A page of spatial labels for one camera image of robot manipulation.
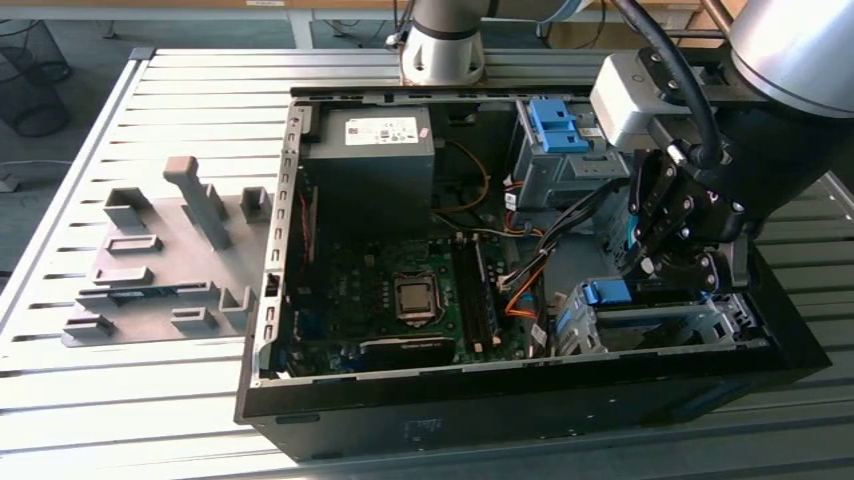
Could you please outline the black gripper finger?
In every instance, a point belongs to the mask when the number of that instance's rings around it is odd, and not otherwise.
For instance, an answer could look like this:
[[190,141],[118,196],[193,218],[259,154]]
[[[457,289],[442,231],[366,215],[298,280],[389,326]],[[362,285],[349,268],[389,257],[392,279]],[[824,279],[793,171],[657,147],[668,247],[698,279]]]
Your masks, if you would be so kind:
[[630,215],[637,219],[629,238],[634,240],[624,258],[625,275],[648,275],[645,259],[654,260],[677,224],[692,211],[680,199],[680,166],[661,150],[637,150],[632,163],[628,197]]
[[756,271],[749,239],[714,248],[666,252],[657,258],[657,276],[694,290],[748,290]]

